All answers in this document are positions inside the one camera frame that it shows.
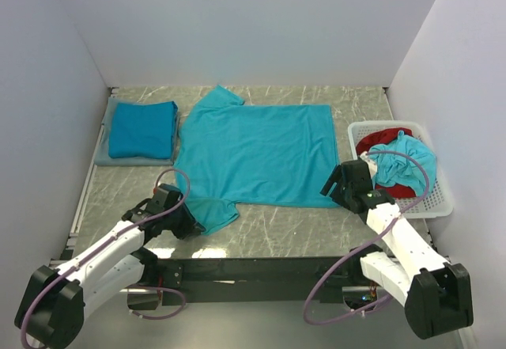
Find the teal t shirt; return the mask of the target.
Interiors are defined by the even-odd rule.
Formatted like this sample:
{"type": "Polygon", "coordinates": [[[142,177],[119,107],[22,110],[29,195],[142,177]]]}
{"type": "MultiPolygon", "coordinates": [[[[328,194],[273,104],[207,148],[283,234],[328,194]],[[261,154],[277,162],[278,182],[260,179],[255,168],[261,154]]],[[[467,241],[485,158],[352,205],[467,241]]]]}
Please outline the teal t shirt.
{"type": "Polygon", "coordinates": [[[240,213],[237,204],[333,208],[320,191],[338,164],[331,108],[247,105],[217,86],[185,119],[175,167],[191,213],[215,233],[240,213]]]}

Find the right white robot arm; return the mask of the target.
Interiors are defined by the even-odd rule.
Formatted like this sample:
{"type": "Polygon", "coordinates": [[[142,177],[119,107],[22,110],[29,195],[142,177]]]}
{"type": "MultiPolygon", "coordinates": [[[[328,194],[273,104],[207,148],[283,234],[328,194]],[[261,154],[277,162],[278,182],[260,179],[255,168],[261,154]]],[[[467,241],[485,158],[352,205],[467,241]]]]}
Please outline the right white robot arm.
{"type": "Polygon", "coordinates": [[[321,193],[360,216],[389,252],[362,245],[342,258],[353,285],[381,286],[404,308],[408,325],[425,340],[474,323],[470,274],[436,252],[410,225],[384,189],[375,189],[376,163],[367,157],[337,165],[321,193]]]}

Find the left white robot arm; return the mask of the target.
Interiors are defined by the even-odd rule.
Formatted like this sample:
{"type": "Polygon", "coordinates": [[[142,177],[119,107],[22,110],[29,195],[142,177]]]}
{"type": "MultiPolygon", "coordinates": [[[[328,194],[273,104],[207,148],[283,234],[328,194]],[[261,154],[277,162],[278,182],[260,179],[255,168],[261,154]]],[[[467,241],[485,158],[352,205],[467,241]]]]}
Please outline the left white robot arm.
{"type": "Polygon", "coordinates": [[[179,240],[205,232],[186,198],[178,188],[161,184],[84,252],[34,271],[14,320],[22,347],[68,347],[85,320],[123,289],[151,291],[160,301],[168,290],[164,271],[146,244],[164,231],[179,240]]]}

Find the light blue t shirt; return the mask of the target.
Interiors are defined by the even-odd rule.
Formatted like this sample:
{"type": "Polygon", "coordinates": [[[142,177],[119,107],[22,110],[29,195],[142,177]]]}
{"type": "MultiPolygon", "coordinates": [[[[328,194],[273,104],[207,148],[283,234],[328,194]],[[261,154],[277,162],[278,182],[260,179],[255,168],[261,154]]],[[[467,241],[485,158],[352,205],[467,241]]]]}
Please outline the light blue t shirt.
{"type": "Polygon", "coordinates": [[[373,145],[368,156],[377,164],[373,184],[393,198],[412,199],[428,195],[434,189],[436,155],[406,131],[397,131],[388,143],[373,145]]]}

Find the red t shirt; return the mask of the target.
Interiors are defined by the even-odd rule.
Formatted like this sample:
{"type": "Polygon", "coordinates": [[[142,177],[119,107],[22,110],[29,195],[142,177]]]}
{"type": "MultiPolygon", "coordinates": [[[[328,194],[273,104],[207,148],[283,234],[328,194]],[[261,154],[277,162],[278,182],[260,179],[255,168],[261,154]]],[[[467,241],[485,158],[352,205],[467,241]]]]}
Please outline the red t shirt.
{"type": "MultiPolygon", "coordinates": [[[[374,145],[389,144],[393,142],[398,137],[398,133],[400,131],[403,131],[408,136],[412,135],[412,131],[410,129],[394,127],[373,132],[370,135],[365,136],[356,145],[357,155],[362,154],[365,151],[369,151],[374,145]]],[[[412,188],[402,184],[394,184],[391,187],[376,184],[375,189],[385,189],[389,195],[396,199],[409,199],[416,196],[415,191],[412,188]]]]}

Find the folded grey t shirt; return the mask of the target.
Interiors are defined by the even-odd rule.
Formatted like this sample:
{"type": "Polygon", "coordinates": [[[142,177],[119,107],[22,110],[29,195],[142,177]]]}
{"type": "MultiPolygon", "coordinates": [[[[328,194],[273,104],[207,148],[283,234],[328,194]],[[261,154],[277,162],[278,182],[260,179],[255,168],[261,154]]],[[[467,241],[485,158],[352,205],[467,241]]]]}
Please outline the folded grey t shirt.
{"type": "Polygon", "coordinates": [[[120,100],[116,97],[108,98],[108,105],[106,107],[104,117],[102,119],[102,135],[98,141],[98,147],[94,154],[94,164],[98,166],[167,166],[173,165],[176,159],[176,142],[179,129],[179,111],[176,108],[174,117],[174,127],[172,132],[172,154],[169,159],[154,159],[147,157],[125,157],[125,158],[112,158],[108,155],[108,141],[111,132],[111,122],[113,115],[119,104],[136,104],[138,102],[120,100]]]}

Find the folded blue t shirt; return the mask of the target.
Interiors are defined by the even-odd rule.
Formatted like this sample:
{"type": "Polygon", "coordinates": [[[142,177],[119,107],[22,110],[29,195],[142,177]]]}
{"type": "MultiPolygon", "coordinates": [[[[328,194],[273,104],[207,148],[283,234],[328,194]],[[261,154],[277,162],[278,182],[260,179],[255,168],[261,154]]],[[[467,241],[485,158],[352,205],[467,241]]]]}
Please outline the folded blue t shirt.
{"type": "Polygon", "coordinates": [[[173,101],[158,104],[119,103],[111,120],[109,157],[171,159],[177,116],[178,107],[173,101]]]}

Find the white plastic basket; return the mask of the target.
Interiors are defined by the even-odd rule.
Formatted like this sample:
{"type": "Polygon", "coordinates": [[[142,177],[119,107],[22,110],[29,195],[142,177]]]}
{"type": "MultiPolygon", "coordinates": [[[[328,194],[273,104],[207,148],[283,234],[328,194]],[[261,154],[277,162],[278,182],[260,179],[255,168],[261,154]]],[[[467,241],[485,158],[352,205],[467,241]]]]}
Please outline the white plastic basket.
{"type": "MultiPolygon", "coordinates": [[[[410,129],[413,137],[423,142],[433,152],[432,141],[426,130],[418,123],[405,120],[365,120],[353,122],[348,126],[349,144],[352,149],[353,159],[357,159],[356,145],[362,138],[371,133],[388,128],[401,127],[410,129]]],[[[453,200],[450,188],[441,171],[440,163],[436,163],[436,179],[432,191],[416,206],[404,213],[407,219],[439,218],[451,214],[453,200]]]]}

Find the black base beam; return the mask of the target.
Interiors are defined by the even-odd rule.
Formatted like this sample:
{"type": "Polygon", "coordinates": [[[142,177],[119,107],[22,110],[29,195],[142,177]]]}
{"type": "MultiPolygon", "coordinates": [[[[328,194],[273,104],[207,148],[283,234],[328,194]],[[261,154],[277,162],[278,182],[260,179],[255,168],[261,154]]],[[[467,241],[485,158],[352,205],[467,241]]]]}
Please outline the black base beam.
{"type": "MultiPolygon", "coordinates": [[[[341,257],[162,259],[157,272],[142,285],[163,286],[184,294],[187,303],[303,301],[325,272],[341,257]]],[[[375,287],[361,274],[359,260],[348,260],[317,291],[322,303],[356,302],[375,287]]],[[[179,306],[169,292],[132,290],[130,309],[155,310],[179,306]]]]}

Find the aluminium frame rail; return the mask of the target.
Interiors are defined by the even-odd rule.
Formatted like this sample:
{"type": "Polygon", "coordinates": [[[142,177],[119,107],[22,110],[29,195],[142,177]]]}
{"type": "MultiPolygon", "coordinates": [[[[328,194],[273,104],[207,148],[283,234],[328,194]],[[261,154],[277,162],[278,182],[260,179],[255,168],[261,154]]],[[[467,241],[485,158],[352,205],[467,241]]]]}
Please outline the aluminium frame rail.
{"type": "MultiPolygon", "coordinates": [[[[109,91],[110,91],[109,97],[117,97],[119,88],[118,87],[111,87],[109,89],[109,91]]],[[[75,246],[77,244],[77,239],[78,239],[78,236],[79,236],[79,233],[81,230],[82,221],[84,218],[85,208],[87,206],[88,199],[89,199],[89,189],[92,185],[93,176],[95,174],[96,167],[97,167],[97,165],[94,164],[94,154],[96,152],[96,148],[98,147],[98,141],[102,135],[102,130],[103,130],[103,128],[100,123],[100,130],[99,130],[99,134],[98,134],[98,137],[96,140],[96,145],[95,145],[95,148],[93,151],[92,160],[91,160],[88,172],[85,177],[85,182],[84,182],[84,185],[81,190],[81,194],[80,194],[80,197],[79,197],[79,200],[77,203],[77,208],[74,213],[74,218],[72,221],[72,225],[70,227],[70,232],[69,232],[68,237],[66,239],[65,246],[64,246],[63,250],[61,251],[61,253],[58,256],[56,256],[55,259],[50,260],[49,267],[57,267],[58,265],[62,264],[65,260],[70,259],[74,254],[75,246]]]]}

